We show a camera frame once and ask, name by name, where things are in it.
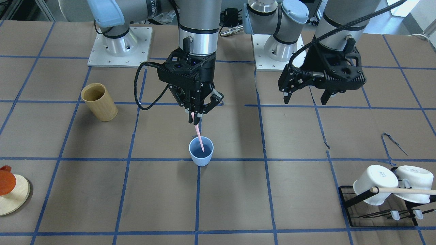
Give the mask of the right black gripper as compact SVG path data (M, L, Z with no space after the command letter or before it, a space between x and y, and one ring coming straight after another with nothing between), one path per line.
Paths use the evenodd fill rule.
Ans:
M178 48L157 68L158 77L168 83L181 107L188 110L190 124L198 125L203 114L220 104L224 95L214 86L216 53L206 56L187 54Z

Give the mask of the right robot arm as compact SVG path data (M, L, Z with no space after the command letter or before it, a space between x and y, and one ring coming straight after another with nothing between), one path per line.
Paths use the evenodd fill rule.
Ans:
M157 69L179 106L188 113L188 122L197 126L223 100L215 89L214 71L220 24L220 0L88 0L94 17L97 41L107 58L129 58L139 53L139 32L131 24L150 22L178 26L178 47L162 63L137 61L137 80L144 66Z

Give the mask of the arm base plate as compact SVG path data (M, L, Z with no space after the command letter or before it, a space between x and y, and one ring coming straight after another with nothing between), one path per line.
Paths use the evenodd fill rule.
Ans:
M130 27L121 38L97 34L87 65L90 67L137 68L149 60L153 28Z
M285 45L271 35L252 35L253 52L257 71L282 72L290 57L303 47L300 35L297 42Z

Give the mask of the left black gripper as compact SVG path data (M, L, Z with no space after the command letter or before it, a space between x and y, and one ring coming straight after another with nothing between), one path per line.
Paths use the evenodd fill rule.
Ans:
M357 90L366 81L355 43L346 43L342 51L334 51L317 43L309 48L300 68L285 65L278 88L283 92L284 103L288 104L292 93L306 86L314 86L324 90L320 101L326 105L331 96Z

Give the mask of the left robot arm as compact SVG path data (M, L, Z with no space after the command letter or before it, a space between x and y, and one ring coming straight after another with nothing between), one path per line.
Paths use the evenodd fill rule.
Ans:
M324 90L321 103L366 83L361 56L356 48L369 20L380 14L378 0L329 0L308 44L297 41L310 20L307 5L300 0L248 0L242 8L246 34L269 35L265 53L286 62L278 89L287 104L297 90L313 86ZM220 0L179 2L180 48L193 58L216 56L220 24Z

